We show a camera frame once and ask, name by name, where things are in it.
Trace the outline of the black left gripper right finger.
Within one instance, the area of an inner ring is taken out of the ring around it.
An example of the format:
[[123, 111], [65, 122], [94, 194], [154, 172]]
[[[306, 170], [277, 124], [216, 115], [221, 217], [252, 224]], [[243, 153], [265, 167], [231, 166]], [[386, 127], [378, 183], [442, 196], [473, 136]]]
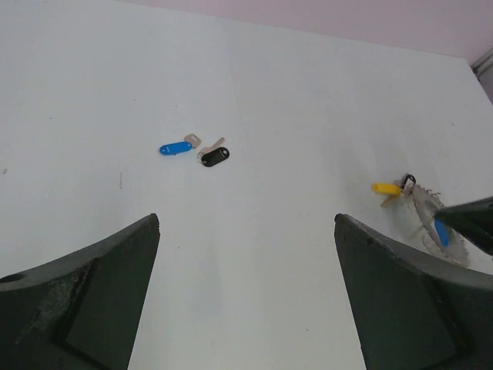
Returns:
[[492, 276], [395, 241], [347, 214], [334, 230], [368, 369], [490, 369]]

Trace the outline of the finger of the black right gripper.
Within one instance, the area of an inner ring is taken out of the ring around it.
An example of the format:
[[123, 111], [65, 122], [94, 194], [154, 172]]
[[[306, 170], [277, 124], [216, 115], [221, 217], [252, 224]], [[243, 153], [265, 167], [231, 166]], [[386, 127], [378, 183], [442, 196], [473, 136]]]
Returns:
[[445, 207], [438, 210], [434, 214], [434, 218], [458, 232], [481, 251], [492, 254], [492, 197]]

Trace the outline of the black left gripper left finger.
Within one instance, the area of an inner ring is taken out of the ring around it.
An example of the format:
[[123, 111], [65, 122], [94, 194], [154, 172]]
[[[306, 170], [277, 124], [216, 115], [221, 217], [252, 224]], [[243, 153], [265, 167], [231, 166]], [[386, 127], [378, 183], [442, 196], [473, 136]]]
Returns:
[[1, 279], [3, 369], [127, 369], [159, 246], [150, 214]]

